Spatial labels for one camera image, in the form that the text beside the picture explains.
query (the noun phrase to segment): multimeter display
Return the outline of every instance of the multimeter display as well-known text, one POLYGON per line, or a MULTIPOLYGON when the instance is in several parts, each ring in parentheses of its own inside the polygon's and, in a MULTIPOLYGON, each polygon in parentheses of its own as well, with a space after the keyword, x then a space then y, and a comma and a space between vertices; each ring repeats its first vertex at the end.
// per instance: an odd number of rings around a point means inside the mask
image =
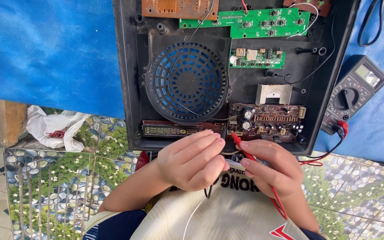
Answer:
POLYGON ((321 125, 331 135, 338 121, 349 120, 384 85, 384 73, 364 55, 351 56, 339 76, 321 125))
POLYGON ((364 79, 368 84, 370 84, 373 88, 380 82, 380 78, 376 76, 370 69, 368 69, 364 64, 359 66, 356 71, 362 79, 364 79))

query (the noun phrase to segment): green circuit board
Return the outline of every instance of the green circuit board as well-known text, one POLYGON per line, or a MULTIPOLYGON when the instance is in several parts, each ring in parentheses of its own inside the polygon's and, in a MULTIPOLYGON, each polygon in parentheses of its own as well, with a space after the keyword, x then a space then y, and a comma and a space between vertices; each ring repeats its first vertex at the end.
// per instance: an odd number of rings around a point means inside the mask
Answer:
POLYGON ((283 69, 284 62, 284 51, 273 49, 245 50, 244 48, 238 48, 230 52, 229 67, 283 69))
MULTIPOLYGON (((309 24, 310 12, 298 8, 278 8, 218 12, 217 20, 205 20, 201 27, 230 26, 231 38, 265 38, 303 33, 309 24)), ((199 20, 179 19, 180 29, 196 28, 199 20)))

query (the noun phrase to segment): red logo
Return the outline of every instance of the red logo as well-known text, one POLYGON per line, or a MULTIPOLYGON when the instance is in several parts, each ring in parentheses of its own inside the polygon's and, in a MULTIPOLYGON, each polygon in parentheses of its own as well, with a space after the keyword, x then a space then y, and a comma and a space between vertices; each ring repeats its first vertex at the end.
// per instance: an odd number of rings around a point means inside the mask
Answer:
POLYGON ((271 232, 269 232, 272 236, 284 239, 284 240, 296 240, 290 235, 288 235, 286 232, 284 232, 284 228, 287 225, 288 222, 282 224, 281 226, 275 228, 271 232))

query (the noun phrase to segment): sleeve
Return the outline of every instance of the sleeve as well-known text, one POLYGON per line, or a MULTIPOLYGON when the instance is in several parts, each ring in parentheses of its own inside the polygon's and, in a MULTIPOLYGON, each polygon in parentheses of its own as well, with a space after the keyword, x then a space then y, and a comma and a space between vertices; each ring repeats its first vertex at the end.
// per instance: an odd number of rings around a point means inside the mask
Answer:
POLYGON ((117 214, 99 223, 96 240, 128 240, 143 221, 146 212, 131 210, 117 214))
POLYGON ((324 237, 322 234, 318 234, 304 228, 301 228, 300 230, 309 238, 309 240, 330 240, 328 236, 324 237))

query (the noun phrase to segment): white wire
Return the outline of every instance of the white wire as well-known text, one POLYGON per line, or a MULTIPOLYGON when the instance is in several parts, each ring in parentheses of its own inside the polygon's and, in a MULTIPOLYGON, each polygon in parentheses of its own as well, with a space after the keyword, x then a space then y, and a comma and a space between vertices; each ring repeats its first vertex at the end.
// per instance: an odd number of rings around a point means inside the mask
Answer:
POLYGON ((191 218, 192 218, 193 214, 195 213, 195 211, 199 208, 199 205, 201 205, 201 203, 204 201, 204 199, 205 199, 205 196, 201 199, 201 201, 199 202, 198 206, 196 206, 195 210, 192 212, 191 216, 189 217, 189 220, 186 223, 185 232, 183 233, 183 240, 185 240, 186 229, 188 229, 189 221, 191 220, 191 218))
POLYGON ((307 5, 309 5, 309 6, 312 6, 312 7, 317 11, 317 17, 314 19, 314 21, 308 26, 308 28, 307 28, 305 31, 303 31, 302 33, 296 33, 296 34, 294 34, 294 35, 292 35, 292 36, 289 36, 288 38, 291 38, 291 37, 294 37, 294 36, 301 36, 301 35, 303 35, 303 33, 305 33, 306 31, 308 31, 308 30, 311 28, 311 26, 312 26, 312 25, 317 21, 317 19, 318 19, 318 16, 319 16, 319 14, 318 14, 318 9, 317 9, 317 7, 315 7, 314 5, 312 5, 311 3, 293 3, 293 4, 291 4, 291 6, 289 6, 288 8, 291 8, 291 7, 300 5, 300 4, 307 4, 307 5))

